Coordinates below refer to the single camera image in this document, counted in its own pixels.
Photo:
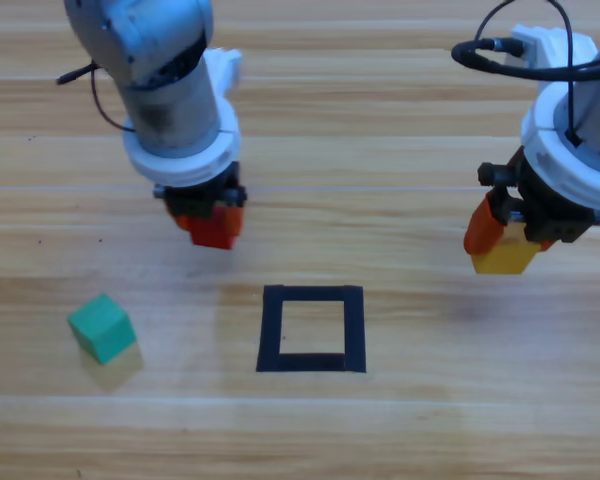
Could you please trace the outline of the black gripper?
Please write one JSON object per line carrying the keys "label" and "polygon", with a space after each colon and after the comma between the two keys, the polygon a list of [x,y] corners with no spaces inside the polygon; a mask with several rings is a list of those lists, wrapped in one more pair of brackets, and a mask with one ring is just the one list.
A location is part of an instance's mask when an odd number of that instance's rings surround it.
{"label": "black gripper", "polygon": [[508,224],[522,223],[525,239],[549,250],[557,241],[573,243],[592,226],[600,226],[600,210],[578,205],[553,191],[531,168],[522,148],[509,162],[485,162],[477,170],[489,186],[473,212],[465,236],[469,255],[490,252]]}
{"label": "black gripper", "polygon": [[153,196],[164,202],[169,215],[184,231],[190,230],[191,219],[210,218],[213,211],[215,228],[227,237],[241,234],[246,188],[240,183],[240,163],[233,161],[218,176],[189,187],[155,184]]}

